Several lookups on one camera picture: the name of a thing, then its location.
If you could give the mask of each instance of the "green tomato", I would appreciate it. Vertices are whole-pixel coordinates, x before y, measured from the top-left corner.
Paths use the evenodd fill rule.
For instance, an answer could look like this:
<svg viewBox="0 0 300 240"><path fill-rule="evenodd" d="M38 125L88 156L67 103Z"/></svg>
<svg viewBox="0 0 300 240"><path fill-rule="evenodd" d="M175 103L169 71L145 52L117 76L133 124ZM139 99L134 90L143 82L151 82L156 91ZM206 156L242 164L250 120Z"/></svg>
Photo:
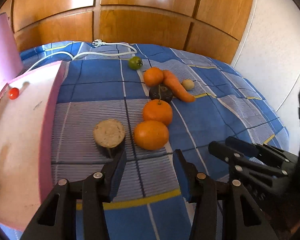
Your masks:
<svg viewBox="0 0 300 240"><path fill-rule="evenodd" d="M142 67L142 60L141 58L134 56L131 59L129 59L128 65L133 70L138 70Z"/></svg>

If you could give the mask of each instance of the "fruit stem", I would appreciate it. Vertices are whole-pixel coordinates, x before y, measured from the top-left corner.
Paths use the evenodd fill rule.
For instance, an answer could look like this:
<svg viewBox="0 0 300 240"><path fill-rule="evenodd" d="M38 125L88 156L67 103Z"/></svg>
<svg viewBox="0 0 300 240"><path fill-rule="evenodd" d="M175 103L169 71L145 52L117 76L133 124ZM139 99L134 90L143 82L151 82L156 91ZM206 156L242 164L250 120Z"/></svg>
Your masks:
<svg viewBox="0 0 300 240"><path fill-rule="evenodd" d="M159 101L158 101L158 105L161 105L160 100L161 100L161 87L159 85Z"/></svg>

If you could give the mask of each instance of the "carrot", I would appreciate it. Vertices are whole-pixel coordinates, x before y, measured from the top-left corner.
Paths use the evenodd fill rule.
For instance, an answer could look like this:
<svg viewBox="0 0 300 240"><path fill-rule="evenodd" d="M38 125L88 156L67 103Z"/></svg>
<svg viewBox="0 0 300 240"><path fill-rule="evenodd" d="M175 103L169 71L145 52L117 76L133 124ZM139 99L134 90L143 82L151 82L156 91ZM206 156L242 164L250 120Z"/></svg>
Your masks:
<svg viewBox="0 0 300 240"><path fill-rule="evenodd" d="M181 101L190 103L195 101L195 97L190 95L180 84L178 78L169 70L163 70L163 84L169 87L173 94Z"/></svg>

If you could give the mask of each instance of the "dark fruit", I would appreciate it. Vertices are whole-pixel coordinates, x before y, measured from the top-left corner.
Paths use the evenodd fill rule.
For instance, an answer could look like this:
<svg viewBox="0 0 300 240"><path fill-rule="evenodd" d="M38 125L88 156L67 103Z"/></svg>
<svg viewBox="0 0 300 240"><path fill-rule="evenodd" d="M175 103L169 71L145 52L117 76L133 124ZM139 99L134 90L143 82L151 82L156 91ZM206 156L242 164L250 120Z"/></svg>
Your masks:
<svg viewBox="0 0 300 240"><path fill-rule="evenodd" d="M131 59L129 59L128 65L129 65L129 68L131 68L133 70L138 70L139 68L142 67L142 60L141 60L141 58L134 56Z"/></svg>
<svg viewBox="0 0 300 240"><path fill-rule="evenodd" d="M160 93L161 93L161 100L170 103L173 98L172 90L165 85L158 85L155 87L150 88L149 90L149 97L151 100L160 99L159 95L159 86L160 86Z"/></svg>

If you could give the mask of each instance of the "bed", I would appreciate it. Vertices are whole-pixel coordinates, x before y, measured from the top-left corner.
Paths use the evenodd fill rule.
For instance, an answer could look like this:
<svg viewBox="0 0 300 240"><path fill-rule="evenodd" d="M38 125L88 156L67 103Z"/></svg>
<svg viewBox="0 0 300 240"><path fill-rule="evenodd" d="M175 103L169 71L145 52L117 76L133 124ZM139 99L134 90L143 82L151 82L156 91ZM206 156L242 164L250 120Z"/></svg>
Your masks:
<svg viewBox="0 0 300 240"><path fill-rule="evenodd" d="M234 136L250 143L267 143L288 150L289 135L280 118L258 90L230 65L201 55L150 44L131 44L143 67L128 67L133 55L87 55L75 61L53 55L39 65L64 60L65 77L59 90L51 138L51 176L54 184L76 181L101 170L109 160L98 153L92 130L101 120L115 118L127 131L127 164L120 188L105 216L111 239L188 239L194 206L182 198L171 154L181 149L186 160L213 179L227 181L228 167L208 152L211 141ZM58 51L72 55L95 51L115 54L130 49L121 45L95 48L90 43L64 41L22 52L25 69ZM194 81L193 103L173 98L169 142L146 151L133 143L133 129L142 121L149 100L142 73L151 67L168 69L180 81ZM82 236L82 211L77 203L77 237ZM21 232L2 228L11 239ZM222 206L218 205L217 238L221 239Z"/></svg>

